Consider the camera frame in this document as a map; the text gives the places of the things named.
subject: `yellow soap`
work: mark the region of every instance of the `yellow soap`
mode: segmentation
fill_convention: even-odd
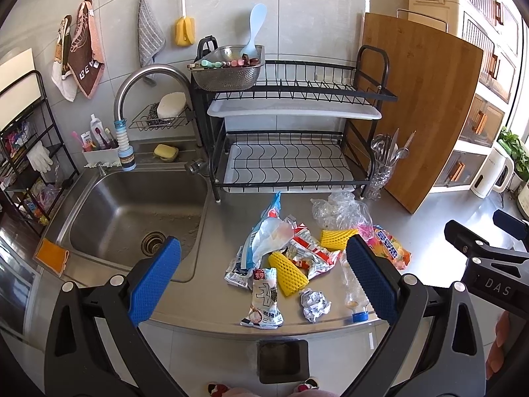
[[[173,161],[178,155],[178,149],[172,146],[159,144],[154,150],[154,154],[159,156],[163,161]]]
[[[294,294],[308,284],[307,277],[281,252],[272,252],[268,262],[277,269],[277,282],[285,296]]]

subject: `bottle cap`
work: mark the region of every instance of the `bottle cap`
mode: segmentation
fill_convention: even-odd
[[[353,322],[364,322],[369,319],[369,314],[367,312],[358,312],[353,314]]]

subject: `stainless steel countertop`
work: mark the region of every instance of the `stainless steel countertop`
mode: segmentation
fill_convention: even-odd
[[[367,201],[367,204],[373,223],[387,229],[412,253],[406,273],[415,274],[427,285],[448,287],[461,278],[466,262],[465,256],[444,240],[444,225],[450,219],[466,225],[491,245],[513,246],[512,237],[492,222],[492,213],[501,206],[498,194],[492,195],[495,197],[481,200],[470,191],[430,194],[414,215],[386,192],[379,201]],[[281,217],[295,216],[318,237],[320,229],[312,217],[310,199],[327,196],[328,193],[284,193],[281,196]],[[505,195],[505,210],[519,217],[508,196]],[[213,196],[208,195],[194,277],[186,283],[171,282],[168,285],[153,320],[197,331],[248,336],[299,335],[353,326],[351,311],[344,304],[345,287],[339,264],[309,284],[332,302],[330,313],[316,324],[303,317],[298,296],[286,298],[279,292],[279,309],[285,319],[282,327],[264,331],[239,325],[248,313],[251,292],[228,285],[224,273],[271,197],[272,194],[222,193],[221,203],[216,204]],[[524,250],[521,243],[517,243],[516,248]],[[123,272],[73,254],[63,279],[93,286],[105,283],[116,273]],[[370,321],[376,319],[374,313],[370,314]]]

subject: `snack wrapper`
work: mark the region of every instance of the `snack wrapper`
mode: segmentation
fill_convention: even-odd
[[[308,269],[307,278],[313,277],[331,270],[337,262],[340,251],[328,251],[311,235],[304,224],[297,224],[291,216],[285,221],[294,227],[294,237],[288,243],[285,256],[297,267]]]
[[[229,267],[224,275],[224,280],[230,285],[238,286],[239,288],[250,289],[248,270],[241,267],[242,246],[239,248],[237,255],[229,263]]]
[[[367,244],[377,257],[387,258],[397,270],[404,270],[412,254],[402,247],[400,242],[379,225],[374,225],[375,237]]]
[[[310,288],[306,288],[300,294],[303,315],[310,322],[316,322],[316,319],[321,315],[330,312],[331,302],[325,298],[321,291],[312,291]]]
[[[281,326],[282,323],[283,315],[277,308],[277,270],[253,270],[252,305],[241,325],[270,330]]]
[[[279,219],[280,200],[281,192],[278,192],[244,243],[239,271],[246,269],[247,276],[259,268],[263,255],[281,250],[294,236],[292,226]]]

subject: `potted plant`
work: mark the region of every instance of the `potted plant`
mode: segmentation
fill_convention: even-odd
[[[529,180],[529,155],[520,138],[507,127],[502,127],[498,143],[514,161],[514,176],[509,184],[509,190],[514,191]]]

